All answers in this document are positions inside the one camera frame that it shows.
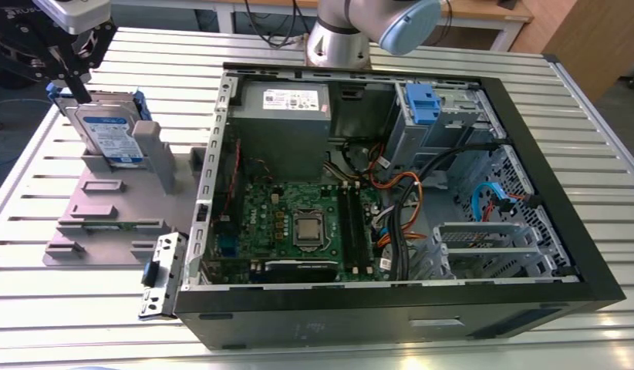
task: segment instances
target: ram slot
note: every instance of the ram slot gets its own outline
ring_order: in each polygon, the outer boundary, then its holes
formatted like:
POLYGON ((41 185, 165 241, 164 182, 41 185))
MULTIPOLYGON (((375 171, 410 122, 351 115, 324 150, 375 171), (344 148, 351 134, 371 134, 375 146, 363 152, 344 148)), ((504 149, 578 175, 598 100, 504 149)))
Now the ram slot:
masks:
POLYGON ((351 217, 348 215, 348 191, 345 189, 337 189, 337 218, 339 218, 339 237, 341 239, 341 253, 344 270, 351 271, 354 268, 355 258, 354 251, 355 246, 352 244, 352 228, 351 217))
POLYGON ((358 272, 371 274, 370 252, 367 250, 366 219, 360 203, 359 192, 354 189, 348 192, 348 215, 351 217, 351 233, 355 246, 355 259, 358 272))

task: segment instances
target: workbench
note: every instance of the workbench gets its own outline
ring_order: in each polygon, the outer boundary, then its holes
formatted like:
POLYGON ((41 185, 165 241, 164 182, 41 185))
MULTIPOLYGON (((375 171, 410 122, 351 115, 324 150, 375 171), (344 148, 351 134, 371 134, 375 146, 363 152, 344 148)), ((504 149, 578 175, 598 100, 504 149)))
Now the workbench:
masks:
MULTIPOLYGON (((117 5, 155 6, 164 8, 188 8, 212 10, 216 12, 217 28, 220 33, 235 32, 235 12, 245 12, 244 0, 113 0, 117 5)), ((297 0, 303 15, 317 16, 319 0, 297 0)), ((532 13, 522 2, 512 10, 496 5, 496 0, 451 0, 452 27, 498 30, 491 50, 507 52, 523 28, 524 23, 532 21, 532 13)), ((252 13, 292 14, 291 0, 249 0, 252 13)), ((443 14, 439 25, 447 19, 447 6, 443 5, 443 14)))
MULTIPOLYGON (((120 29, 91 88, 140 86, 161 140, 187 153, 208 140, 221 63, 299 66, 301 47, 271 50, 247 35, 120 29)), ((209 352, 179 321, 137 321, 140 268, 43 264, 84 168, 84 145, 52 108, 0 189, 0 365, 634 368, 634 159, 566 71, 539 55, 420 48, 395 57, 375 45, 371 64, 502 79, 627 300, 508 339, 209 352)))

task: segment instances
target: motherboard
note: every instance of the motherboard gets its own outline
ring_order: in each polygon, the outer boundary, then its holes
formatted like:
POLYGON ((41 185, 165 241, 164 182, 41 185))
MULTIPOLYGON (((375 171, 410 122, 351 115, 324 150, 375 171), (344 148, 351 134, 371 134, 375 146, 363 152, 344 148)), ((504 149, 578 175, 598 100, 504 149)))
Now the motherboard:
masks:
POLYGON ((217 235, 209 280, 382 280, 371 235, 378 204, 376 190, 358 184, 247 184, 239 234, 217 235))

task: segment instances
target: expansion slot bracket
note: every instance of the expansion slot bracket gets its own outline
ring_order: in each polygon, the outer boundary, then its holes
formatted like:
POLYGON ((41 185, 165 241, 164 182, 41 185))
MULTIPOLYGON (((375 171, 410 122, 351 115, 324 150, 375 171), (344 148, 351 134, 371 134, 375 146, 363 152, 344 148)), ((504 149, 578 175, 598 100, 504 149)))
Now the expansion slot bracket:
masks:
POLYGON ((141 296, 139 320, 173 320, 175 296, 181 282, 187 235, 171 233, 156 241, 155 253, 143 269, 141 284, 145 286, 141 296))

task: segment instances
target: power supply label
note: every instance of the power supply label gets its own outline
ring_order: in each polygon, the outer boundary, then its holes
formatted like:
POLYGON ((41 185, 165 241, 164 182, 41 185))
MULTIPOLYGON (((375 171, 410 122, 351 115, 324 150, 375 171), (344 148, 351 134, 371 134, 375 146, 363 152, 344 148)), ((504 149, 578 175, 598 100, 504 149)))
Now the power supply label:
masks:
POLYGON ((308 90, 267 90, 263 109, 319 110, 319 94, 308 90))
POLYGON ((128 135, 129 125, 121 117, 84 117, 92 140, 103 155, 116 163, 140 163, 143 153, 136 140, 128 135))

